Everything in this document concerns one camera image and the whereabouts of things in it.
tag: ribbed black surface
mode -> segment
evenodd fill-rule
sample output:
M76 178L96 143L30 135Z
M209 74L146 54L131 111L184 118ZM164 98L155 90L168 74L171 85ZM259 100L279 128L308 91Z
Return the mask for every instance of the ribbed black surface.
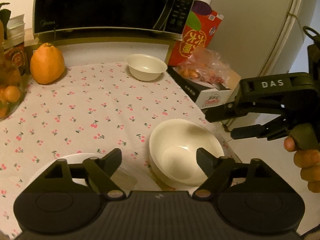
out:
M132 192L123 201L109 203L86 228L63 236L22 233L18 240L254 240L300 237L255 236L232 228L209 202L191 199L188 192Z

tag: microwave control panel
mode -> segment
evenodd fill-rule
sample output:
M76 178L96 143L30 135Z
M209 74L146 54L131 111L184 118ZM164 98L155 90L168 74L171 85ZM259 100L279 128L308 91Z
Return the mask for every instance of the microwave control panel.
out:
M165 32L182 34L194 0L175 0L165 25Z

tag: small bowl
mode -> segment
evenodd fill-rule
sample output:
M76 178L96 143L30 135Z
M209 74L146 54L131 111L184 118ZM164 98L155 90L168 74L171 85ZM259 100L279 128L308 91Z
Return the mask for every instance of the small bowl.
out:
M196 161L200 147L215 157L224 155L220 142L206 128L184 119L164 121L150 136L151 168L170 187L198 187L207 179Z
M159 77L168 68L162 60L145 55L132 54L126 58L130 73L138 80L151 81Z

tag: bowl rim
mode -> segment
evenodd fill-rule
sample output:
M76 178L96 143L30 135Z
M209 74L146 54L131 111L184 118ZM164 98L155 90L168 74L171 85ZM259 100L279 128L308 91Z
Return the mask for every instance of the bowl rim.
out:
M140 70L140 69L137 69L137 68L131 66L131 65L129 64L129 62L128 62L128 60L130 60L130 58L132 58L132 57L148 57L148 58L152 58L152 59L158 61L158 62L163 66L163 71L160 71L160 72L147 72L147 71L142 71L142 70ZM167 65L164 61L162 61L161 59L159 59L159 58L157 58L157 57L154 57L154 56L151 56L151 55L147 55L147 54L139 54L139 53L137 53L137 54L130 54L129 56L127 56L127 57L125 58L125 61L126 61L126 63L128 64L128 66L129 66L130 68L133 68L133 69L135 69L135 70L137 70L137 71L140 71L140 72L143 72L143 73L161 74L161 73L165 72L165 71L168 69L168 65Z
M185 184L185 185L188 185L188 186L189 186L189 183L187 184L187 182L186 182L188 179L186 179L186 180L178 180L178 179L174 178L173 176L171 176L170 174L164 172L164 171L163 171L163 168L159 165L159 162L156 160L156 158L154 158L154 154L153 154L152 151L151 151L151 145L153 144L153 140L154 140L154 137L155 137L155 133L156 133L159 129L161 129L164 125L166 125L167 123L171 122L172 120L179 120L179 122L185 122L185 123L188 123L188 124L192 124L192 125L195 125L195 126L201 128L201 129L206 130L206 131L212 136L212 139L213 139L213 140L217 140L217 142L219 143L219 146L220 146L220 147L219 147L219 150L220 150L220 153L222 154L221 156L224 156L224 151L223 151L223 148L222 148L222 146L221 146L221 143L218 141L218 139L215 137L215 135L212 134L206 127L204 127L204 126L202 126L202 125L199 125L199 124L196 124L196 123L194 123L194 122L192 122L192 121L189 121L189 120L187 120L187 119L181 119L181 118L169 119L169 120L163 121L163 122L161 122L160 124L158 124L158 125L154 128L154 130L151 132L151 134L150 134L150 139L149 139L149 152L150 152L150 156L151 156L153 162L155 163L155 165L157 166L157 168L158 168L165 176L167 176L169 179L171 179L171 180L173 180L173 181L175 181L175 182L179 182L179 183L182 183L182 184Z

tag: screw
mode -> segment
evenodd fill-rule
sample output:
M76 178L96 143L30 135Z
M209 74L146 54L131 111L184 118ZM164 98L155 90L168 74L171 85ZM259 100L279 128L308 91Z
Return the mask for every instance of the screw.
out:
M120 190L114 189L114 190L110 190L107 193L107 196L109 198L117 199L117 198L121 198L123 196L123 192Z
M208 198L211 195L211 192L207 189L199 189L196 191L196 196L199 198Z

